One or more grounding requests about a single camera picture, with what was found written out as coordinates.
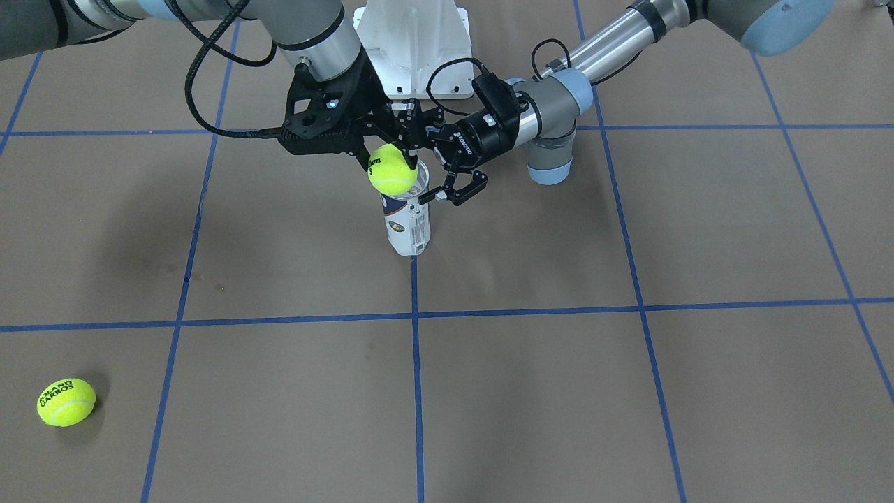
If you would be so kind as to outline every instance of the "white cylindrical container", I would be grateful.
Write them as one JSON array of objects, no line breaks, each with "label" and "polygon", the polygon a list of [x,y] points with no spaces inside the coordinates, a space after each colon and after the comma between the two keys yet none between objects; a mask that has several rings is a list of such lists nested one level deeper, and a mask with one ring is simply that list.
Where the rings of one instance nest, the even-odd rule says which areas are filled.
[{"label": "white cylindrical container", "polygon": [[388,241],[398,254],[405,257],[422,253],[432,235],[428,223],[428,205],[419,204],[419,195],[428,190],[426,163],[419,160],[416,171],[416,183],[408,191],[397,196],[380,194]]}]

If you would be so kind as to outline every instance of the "thick black cable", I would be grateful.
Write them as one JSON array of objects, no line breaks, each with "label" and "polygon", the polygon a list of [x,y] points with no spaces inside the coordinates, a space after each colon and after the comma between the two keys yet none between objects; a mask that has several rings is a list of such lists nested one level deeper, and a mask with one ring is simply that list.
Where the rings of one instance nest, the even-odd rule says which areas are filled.
[{"label": "thick black cable", "polygon": [[447,63],[442,64],[441,66],[438,66],[437,68],[434,69],[434,72],[432,72],[432,76],[429,77],[428,84],[426,85],[426,94],[428,94],[428,99],[431,99],[432,102],[434,103],[434,105],[438,108],[441,108],[444,112],[450,112],[451,114],[464,117],[468,114],[465,112],[457,111],[457,110],[451,110],[448,107],[445,107],[444,105],[441,104],[440,101],[435,99],[434,95],[432,94],[432,83],[434,82],[434,77],[436,77],[437,74],[440,73],[441,70],[443,70],[444,68],[447,68],[448,66],[453,66],[454,64],[459,64],[459,63],[472,63],[473,65],[478,67],[478,70],[481,73],[490,73],[490,70],[487,69],[485,64],[481,63],[481,61],[475,57],[461,57],[459,59],[454,59],[454,60],[448,61]]},{"label": "thick black cable", "polygon": [[637,55],[631,57],[631,58],[630,58],[630,61],[626,62],[623,66],[621,66],[621,68],[619,68],[618,70],[615,70],[614,72],[612,72],[611,75],[609,75],[608,77],[603,77],[602,79],[600,79],[600,80],[598,80],[598,81],[596,81],[596,82],[593,82],[593,85],[598,85],[598,84],[601,84],[601,83],[603,83],[603,82],[605,82],[605,81],[608,81],[611,77],[614,77],[614,76],[617,75],[618,73],[623,72],[624,70],[627,69],[628,66],[631,66],[631,65],[633,64],[633,62],[636,61],[637,58],[639,57],[639,55],[641,55],[641,54],[643,54],[642,51],[638,52]]},{"label": "thick black cable", "polygon": [[[183,13],[183,10],[180,8],[180,5],[177,3],[177,0],[164,0],[164,3],[168,6],[168,9],[171,10],[171,13],[180,21],[180,23],[186,27],[187,30],[190,31],[196,38],[198,38],[203,44],[208,42],[208,37],[205,36],[204,33],[196,28],[196,25],[192,24],[189,18],[186,17],[186,14]],[[271,40],[270,41],[270,53],[264,59],[261,60],[251,60],[245,59],[243,57],[239,57],[230,51],[218,46],[216,43],[212,44],[211,48],[219,55],[232,60],[234,63],[241,64],[243,66],[250,66],[252,68],[259,68],[261,66],[265,66],[274,60],[276,57],[276,44]]]},{"label": "thick black cable", "polygon": [[563,44],[562,41],[557,38],[548,38],[534,46],[534,49],[531,50],[531,68],[534,69],[534,75],[539,81],[542,81],[544,79],[544,76],[541,75],[540,71],[537,70],[537,62],[535,61],[535,58],[537,56],[537,51],[540,50],[540,47],[543,47],[546,44],[556,44],[561,47],[562,52],[565,53],[565,66],[567,68],[571,67],[571,53],[568,52],[568,47],[566,47],[565,44]]},{"label": "thick black cable", "polygon": [[196,57],[192,60],[192,65],[190,66],[189,71],[186,73],[186,82],[184,84],[184,92],[186,94],[186,106],[190,109],[190,113],[192,117],[196,119],[196,122],[199,123],[203,128],[207,129],[214,134],[218,134],[220,136],[226,136],[229,138],[276,138],[279,136],[281,128],[268,128],[268,129],[260,129],[254,131],[227,131],[224,129],[220,129],[218,127],[214,127],[212,124],[209,124],[202,115],[198,112],[196,108],[196,101],[192,97],[192,86],[196,81],[196,75],[198,74],[198,68],[202,65],[202,61],[205,60],[205,56],[208,54],[208,51],[211,50],[211,46],[217,43],[217,40],[230,28],[230,25],[236,21],[236,18],[239,17],[239,14],[245,9],[245,6],[249,4],[251,0],[239,0],[239,2],[232,7],[232,9],[224,16],[223,20],[217,28],[211,33],[211,35],[207,38],[207,40],[202,44],[202,48],[198,50],[196,53]]},{"label": "thick black cable", "polygon": [[124,33],[126,30],[128,30],[131,26],[128,26],[127,28],[124,28],[124,29],[122,29],[122,30],[110,31],[110,32],[106,33],[105,35],[103,35],[103,36],[101,36],[101,37],[88,38],[88,39],[86,39],[86,40],[82,40],[82,41],[80,41],[80,42],[77,42],[75,45],[78,45],[78,46],[86,46],[86,45],[88,45],[88,44],[96,44],[96,43],[98,43],[98,42],[105,42],[106,40],[108,40],[108,39],[110,39],[110,38],[115,38],[115,37],[121,35],[121,34]]}]

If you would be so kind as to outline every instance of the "tennis ball on table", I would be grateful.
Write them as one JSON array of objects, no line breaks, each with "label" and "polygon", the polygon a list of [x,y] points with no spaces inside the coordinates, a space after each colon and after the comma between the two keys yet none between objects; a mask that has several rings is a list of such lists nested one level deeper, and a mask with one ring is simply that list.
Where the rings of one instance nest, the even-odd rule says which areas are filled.
[{"label": "tennis ball on table", "polygon": [[373,151],[367,176],[375,189],[386,196],[403,194],[416,182],[416,170],[409,167],[401,150],[391,143]]},{"label": "tennis ball on table", "polygon": [[62,379],[44,389],[38,397],[38,415],[51,426],[72,426],[93,410],[97,394],[81,379]]}]

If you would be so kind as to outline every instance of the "blue grid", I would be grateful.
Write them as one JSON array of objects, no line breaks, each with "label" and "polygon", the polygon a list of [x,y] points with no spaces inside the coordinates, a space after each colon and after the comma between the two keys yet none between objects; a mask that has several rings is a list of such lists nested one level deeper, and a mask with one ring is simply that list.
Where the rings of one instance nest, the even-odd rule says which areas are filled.
[{"label": "blue grid", "polygon": [[[573,0],[576,19],[578,23],[578,31],[581,38],[585,36],[583,19],[581,17],[578,0]],[[239,38],[239,23],[235,24],[234,33],[231,43],[231,52],[234,52]],[[628,256],[628,266],[630,269],[631,281],[637,298],[636,305],[621,306],[594,306],[583,308],[552,308],[552,309],[517,309],[517,310],[479,310],[479,311],[420,311],[418,308],[418,275],[417,275],[417,259],[413,257],[410,262],[411,267],[411,311],[410,312],[393,312],[393,313],[373,313],[373,314],[356,314],[356,315],[331,315],[331,316],[293,316],[293,317],[265,317],[265,318],[238,318],[238,319],[202,319],[202,320],[186,320],[184,319],[184,311],[187,296],[190,289],[190,274],[192,270],[195,253],[198,246],[199,231],[202,221],[202,203],[207,193],[207,184],[211,175],[212,166],[214,164],[215,150],[218,137],[201,129],[165,129],[165,130],[106,130],[106,131],[34,131],[34,132],[18,132],[14,130],[16,119],[21,111],[22,104],[28,94],[29,87],[33,81],[34,75],[38,69],[41,60],[41,54],[35,56],[30,67],[28,76],[22,85],[21,93],[16,101],[15,108],[10,117],[4,131],[0,132],[0,155],[3,154],[7,142],[10,138],[16,137],[40,137],[40,136],[125,136],[125,135],[210,135],[211,145],[207,157],[207,165],[205,175],[202,181],[201,193],[195,224],[193,226],[192,240],[190,243],[190,254],[187,260],[184,279],[181,287],[181,296],[178,304],[178,310],[175,320],[148,320],[148,321],[127,321],[127,322],[99,322],[99,323],[59,323],[59,324],[32,324],[32,325],[7,325],[0,326],[0,333],[13,332],[44,332],[44,331],[60,331],[60,330],[82,330],[82,329],[114,329],[114,328],[173,328],[171,339],[171,347],[168,354],[167,367],[165,369],[164,385],[159,400],[159,406],[156,417],[156,427],[152,439],[152,444],[148,456],[146,477],[144,481],[141,503],[148,503],[151,491],[152,478],[155,469],[156,455],[161,439],[162,428],[164,425],[164,412],[167,404],[167,397],[171,386],[173,375],[173,366],[176,359],[177,346],[181,329],[183,327],[202,327],[202,326],[223,326],[223,325],[256,325],[256,324],[281,324],[281,323],[327,323],[327,322],[352,322],[352,321],[370,321],[370,320],[411,320],[412,322],[412,346],[413,346],[413,372],[414,372],[414,402],[415,402],[415,424],[416,424],[416,444],[417,444],[417,502],[425,501],[425,467],[424,467],[424,449],[423,449],[423,410],[422,410],[422,373],[421,358],[419,350],[419,320],[422,319],[445,319],[445,318],[462,318],[462,317],[492,317],[492,316],[542,316],[542,315],[570,315],[570,314],[596,314],[610,312],[635,312],[639,314],[645,344],[649,355],[649,361],[652,366],[655,392],[662,415],[662,422],[665,429],[665,435],[668,443],[668,450],[672,462],[672,469],[677,483],[679,500],[685,503],[687,500],[685,486],[683,483],[682,471],[679,466],[676,448],[673,439],[673,431],[671,427],[670,415],[668,407],[664,399],[662,391],[661,374],[659,372],[658,357],[654,352],[651,331],[648,324],[648,312],[655,311],[699,311],[699,310],[736,310],[736,309],[778,309],[789,307],[803,306],[836,306],[849,305],[852,307],[856,320],[864,334],[866,343],[868,344],[875,364],[880,373],[881,379],[888,390],[891,402],[894,403],[894,388],[891,386],[889,375],[884,367],[881,357],[879,356],[876,345],[873,341],[872,334],[866,326],[861,305],[867,304],[889,304],[894,303],[894,297],[856,297],[848,281],[847,274],[841,264],[839,255],[835,245],[831,239],[831,235],[825,221],[822,217],[819,205],[817,204],[810,183],[801,167],[797,151],[789,137],[789,130],[877,130],[877,129],[894,129],[894,124],[786,124],[780,111],[776,105],[776,101],[772,95],[770,85],[761,68],[757,57],[752,54],[755,69],[758,72],[764,90],[770,100],[773,113],[776,115],[776,124],[620,124],[608,125],[604,123],[602,108],[599,102],[598,91],[594,89],[595,108],[598,119],[598,125],[583,125],[578,129],[581,131],[598,131],[601,135],[603,148],[606,157],[606,163],[611,177],[612,192],[615,198],[616,210],[620,220],[621,232],[624,239],[625,249]],[[218,102],[217,115],[215,125],[220,126],[223,118],[224,104],[226,101],[226,93],[229,85],[230,75],[232,72],[232,62],[228,62],[223,77],[223,85]],[[636,131],[636,130],[779,130],[782,132],[789,153],[795,163],[798,175],[804,186],[806,195],[810,200],[814,210],[817,222],[822,229],[823,237],[829,248],[831,257],[833,258],[836,268],[839,272],[840,279],[847,292],[847,298],[835,299],[804,299],[791,301],[767,301],[767,302],[741,302],[741,303],[682,303],[682,304],[645,304],[640,288],[637,267],[634,259],[632,245],[630,243],[627,223],[624,218],[624,208],[620,197],[618,181],[614,171],[614,164],[611,158],[611,145],[608,140],[607,132],[609,131]]]}]

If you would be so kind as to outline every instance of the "robotic arm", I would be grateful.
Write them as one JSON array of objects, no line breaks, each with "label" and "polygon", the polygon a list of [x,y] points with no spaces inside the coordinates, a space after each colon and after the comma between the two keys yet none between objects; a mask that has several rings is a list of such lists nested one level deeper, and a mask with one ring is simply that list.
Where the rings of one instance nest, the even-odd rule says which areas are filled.
[{"label": "robotic arm", "polygon": [[[563,58],[541,72],[535,69],[531,81],[504,81],[474,58],[464,60],[481,71],[472,84],[484,108],[454,124],[444,122],[441,107],[423,111],[418,99],[395,103],[385,95],[341,0],[240,0],[235,5],[227,0],[0,0],[0,60],[79,43],[149,17],[188,25],[223,20],[215,35],[205,38],[206,53],[237,16],[259,20],[294,68],[283,124],[256,132],[214,132],[276,138],[295,155],[348,153],[364,169],[366,136],[394,143],[411,166],[418,149],[432,149],[447,175],[420,203],[437,198],[460,205],[486,186],[478,168],[516,147],[526,149],[528,172],[536,182],[561,182],[570,168],[575,120],[593,103],[591,85],[623,69],[669,30],[706,19],[743,47],[776,55],[810,35],[833,4],[636,0]],[[200,61],[197,56],[196,69]],[[472,175],[461,189],[453,187],[459,174]]]}]

